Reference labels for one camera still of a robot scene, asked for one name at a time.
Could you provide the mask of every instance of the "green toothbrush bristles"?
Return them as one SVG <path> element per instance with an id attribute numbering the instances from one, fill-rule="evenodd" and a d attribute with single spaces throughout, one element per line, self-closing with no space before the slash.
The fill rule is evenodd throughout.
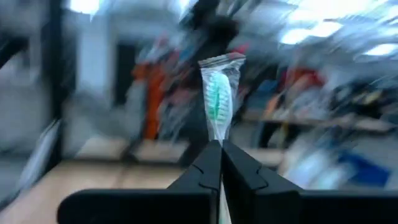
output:
<path id="1" fill-rule="evenodd" d="M 205 93 L 207 117 L 217 123 L 225 122 L 228 112 L 228 97 L 230 94 L 228 90 L 230 86 L 228 78 L 223 76 L 224 75 L 211 76 Z"/>

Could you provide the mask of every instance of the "ceiling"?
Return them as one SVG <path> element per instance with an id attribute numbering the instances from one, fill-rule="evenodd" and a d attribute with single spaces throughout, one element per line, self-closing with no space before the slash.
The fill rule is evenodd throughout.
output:
<path id="1" fill-rule="evenodd" d="M 178 24 L 197 1 L 67 0 L 65 7 L 89 22 L 111 15 L 125 35 L 181 36 Z M 42 1 L 0 0 L 0 25 L 29 33 L 44 22 L 44 9 Z M 246 44 L 249 58 L 398 71 L 398 0 L 221 0 L 217 13 L 238 21 L 230 47 Z M 68 15 L 73 26 L 81 23 L 76 16 Z"/>
<path id="2" fill-rule="evenodd" d="M 398 58 L 396 0 L 264 0 L 246 1 L 235 13 L 226 9 L 219 13 L 241 30 L 231 47 L 247 44 L 252 57 L 376 70 L 395 67 L 391 60 Z"/>

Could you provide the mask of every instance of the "wall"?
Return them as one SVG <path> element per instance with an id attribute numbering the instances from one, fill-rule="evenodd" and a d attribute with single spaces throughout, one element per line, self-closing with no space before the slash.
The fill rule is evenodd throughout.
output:
<path id="1" fill-rule="evenodd" d="M 86 94 L 103 106 L 113 103 L 116 33 L 109 18 L 101 16 L 90 21 L 82 16 L 77 32 L 76 93 Z"/>

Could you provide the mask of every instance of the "plastic wrapper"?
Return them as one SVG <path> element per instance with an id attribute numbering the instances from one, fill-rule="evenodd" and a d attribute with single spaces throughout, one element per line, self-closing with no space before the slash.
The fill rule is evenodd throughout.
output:
<path id="1" fill-rule="evenodd" d="M 226 55 L 220 55 L 218 57 L 213 57 L 213 58 L 208 58 L 206 60 L 199 61 L 200 65 L 200 70 L 201 70 L 201 76 L 203 79 L 203 94 L 205 97 L 205 111 L 206 111 L 206 120 L 207 120 L 207 125 L 208 125 L 208 133 L 209 133 L 209 139 L 218 139 L 221 143 L 223 139 L 228 138 L 229 134 L 229 126 L 231 124 L 232 120 L 232 115 L 233 115 L 233 102 L 235 102 L 235 97 L 236 93 L 238 91 L 238 85 L 239 85 L 239 78 L 240 78 L 240 71 L 239 68 L 243 65 L 246 57 L 242 54 L 239 53 L 230 53 Z M 230 85 L 230 95 L 228 96 L 229 99 L 220 99 L 220 100 L 229 100 L 228 102 L 225 102 L 228 104 L 228 108 L 223 111 L 223 113 L 226 113 L 226 120 L 223 121 L 224 125 L 222 128 L 225 128 L 225 130 L 217 130 L 221 128 L 215 122 L 213 122 L 211 119 L 209 119 L 208 112 L 209 112 L 209 106 L 208 103 L 206 102 L 206 93 L 208 92 L 208 89 L 211 86 L 211 80 L 216 77 L 224 75 L 228 78 L 229 85 Z"/>
<path id="2" fill-rule="evenodd" d="M 342 151 L 334 144 L 332 129 L 302 134 L 289 147 L 278 173 L 303 189 L 338 189 L 357 170 L 340 162 Z"/>

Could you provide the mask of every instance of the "wooden table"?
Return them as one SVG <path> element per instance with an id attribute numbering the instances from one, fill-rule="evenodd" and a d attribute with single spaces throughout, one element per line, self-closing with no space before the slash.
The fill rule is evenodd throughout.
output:
<path id="1" fill-rule="evenodd" d="M 243 148 L 247 154 L 267 167 L 279 166 L 284 160 L 284 149 L 251 149 Z"/>
<path id="2" fill-rule="evenodd" d="M 177 168 L 120 162 L 65 161 L 4 209 L 0 213 L 0 224 L 56 224 L 59 203 L 76 191 L 94 188 L 163 189 L 182 172 Z"/>

